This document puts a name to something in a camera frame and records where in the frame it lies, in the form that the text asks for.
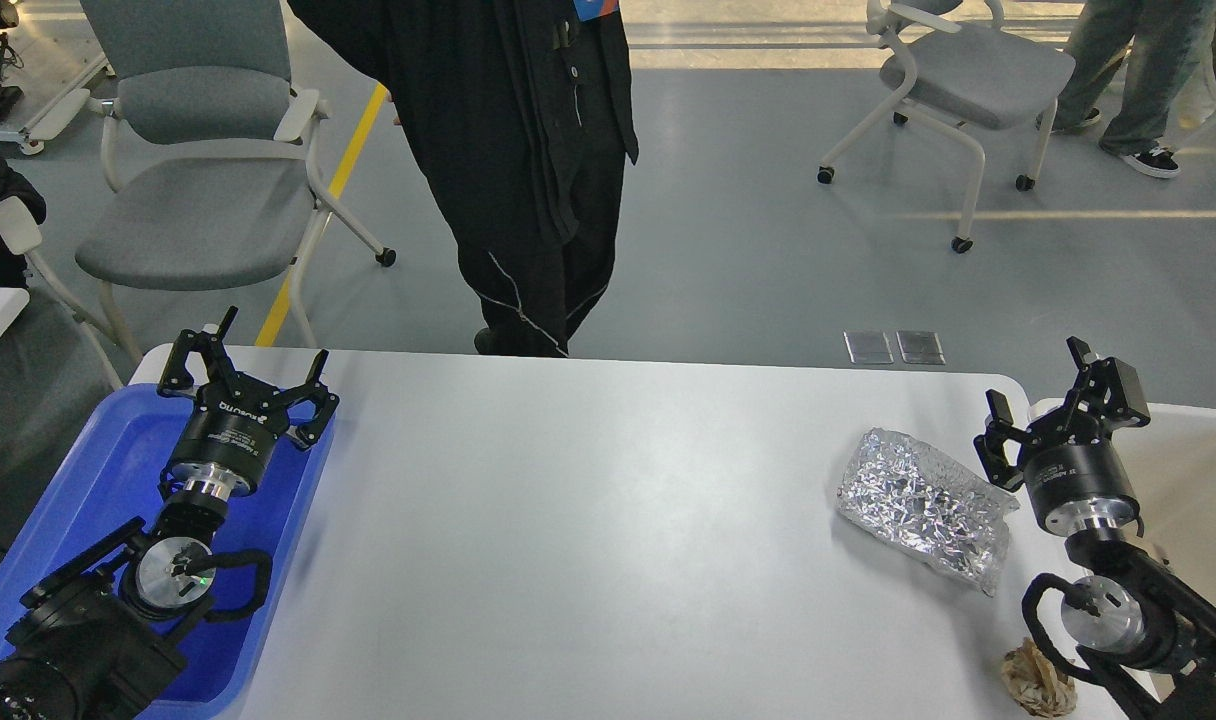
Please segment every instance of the gray chair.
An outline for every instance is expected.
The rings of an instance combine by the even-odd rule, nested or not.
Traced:
[[[124,383],[119,379],[119,372],[116,370],[116,365],[111,362],[109,355],[106,355],[106,350],[92,333],[92,328],[96,328],[101,334],[109,337],[112,341],[114,339],[114,332],[111,331],[105,320],[84,309],[83,304],[74,297],[74,293],[68,287],[64,287],[64,283],[61,282],[52,266],[40,254],[44,234],[41,234],[40,225],[38,225],[29,208],[18,197],[5,197],[5,199],[0,201],[0,237],[13,255],[22,255],[27,259],[29,268],[35,270],[38,277],[44,279],[44,282],[49,285],[55,299],[71,310],[74,327],[81,333],[84,341],[88,342],[88,347],[92,348],[92,354],[100,360],[101,370],[105,372],[106,383],[109,384],[109,388],[122,388]]]
[[[879,0],[867,0],[867,32],[879,38],[893,56],[884,61],[879,79],[893,89],[857,126],[827,152],[820,163],[817,181],[829,184],[835,179],[833,163],[845,150],[858,141],[888,113],[893,124],[901,126],[908,118],[963,144],[973,153],[972,171],[964,191],[964,209],[951,249],[967,252],[976,197],[986,170],[986,151],[964,133],[968,123],[989,129],[1006,129],[1021,123],[1032,124],[1041,113],[1055,114],[1057,95],[1066,85],[1075,63],[1069,55],[1038,45],[1024,36],[1009,35],[1001,29],[1004,5],[986,0],[991,23],[955,23],[941,13],[957,9],[961,0],[905,0],[886,9]],[[931,28],[912,43],[901,40],[899,33],[910,24]],[[1028,191],[1038,179],[1043,164],[1052,123],[1038,129],[1034,163],[1029,173],[1017,178],[1017,189]]]
[[[119,77],[118,97],[90,101],[105,116],[101,161],[116,191],[92,237],[75,253],[101,281],[114,341],[141,350],[113,286],[204,291],[240,287],[288,270],[289,306],[309,345],[315,333],[302,305],[302,277],[326,223],[342,221],[383,266],[394,251],[328,191],[316,165],[319,123],[330,117],[319,92],[292,85],[278,0],[81,0]],[[156,145],[248,137],[250,145],[298,146],[285,158],[188,156],[161,161],[129,182],[116,171],[120,122]]]

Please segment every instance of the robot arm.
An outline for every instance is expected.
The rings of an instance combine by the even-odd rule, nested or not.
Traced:
[[[178,643],[191,630],[247,618],[265,603],[270,555],[215,553],[212,539],[230,499],[260,486],[278,438],[295,433],[302,450],[315,445],[338,398],[320,382],[326,351],[297,388],[233,369],[221,341],[235,314],[232,306],[216,333],[180,333],[157,387],[163,396],[191,398],[195,410],[161,472],[165,502],[154,527],[128,521],[19,601],[27,613],[6,635],[15,652],[0,660],[0,720],[131,719],[186,669]],[[198,388],[186,370],[191,351],[204,358],[209,375]],[[294,423],[288,410],[306,401],[315,415]],[[209,591],[218,570],[238,566],[257,569],[250,597],[237,609],[214,611]],[[171,625],[161,632],[163,623]]]
[[[1102,359],[1079,338],[1068,342],[1079,377],[1065,401],[1021,431],[1007,400],[987,393],[991,416],[975,438],[989,482],[1028,488],[1038,527],[1065,538],[1066,552],[1092,575],[1069,583],[1034,579],[1021,614],[1034,642],[1062,673],[1105,687],[1132,720],[1216,718],[1216,607],[1160,562],[1126,541],[1141,506],[1111,445],[1115,429],[1149,423],[1137,373]],[[1009,465],[1004,445],[1020,446]],[[1062,656],[1038,619],[1038,601],[1062,592],[1062,624],[1087,666]],[[1124,668],[1171,675],[1175,692],[1156,701]]]

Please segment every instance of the sneaker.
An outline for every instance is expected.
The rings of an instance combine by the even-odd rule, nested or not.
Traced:
[[[475,333],[475,351],[480,355],[497,355],[497,333],[484,328]]]
[[[1176,178],[1181,173],[1181,168],[1172,161],[1172,151],[1162,146],[1152,147],[1138,154],[1120,154],[1119,159],[1128,163],[1128,168],[1142,173],[1143,176],[1166,179]]]
[[[1038,129],[1038,124],[1041,123],[1042,119],[1043,118],[1036,118],[1036,120],[1034,120],[1034,129]],[[1060,128],[1057,126],[1055,123],[1053,123],[1052,135],[1064,135],[1064,133],[1081,133],[1085,131],[1085,129],[1092,128],[1097,123],[1100,123],[1100,109],[1097,108],[1088,109],[1088,114],[1083,116],[1083,119],[1079,120],[1079,123],[1069,124],[1069,126],[1060,126]]]

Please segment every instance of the crumpled paper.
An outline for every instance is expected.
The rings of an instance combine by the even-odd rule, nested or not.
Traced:
[[[1000,676],[1013,701],[1036,718],[1062,718],[1074,711],[1079,698],[1075,680],[1052,666],[1031,639],[1004,656]]]
[[[928,443],[874,428],[838,488],[838,511],[934,570],[995,597],[1020,504]]]

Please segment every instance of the crumpled foil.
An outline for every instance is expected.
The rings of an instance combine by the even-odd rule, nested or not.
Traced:
[[[928,443],[874,428],[838,488],[840,514],[874,538],[995,597],[1020,504]]]

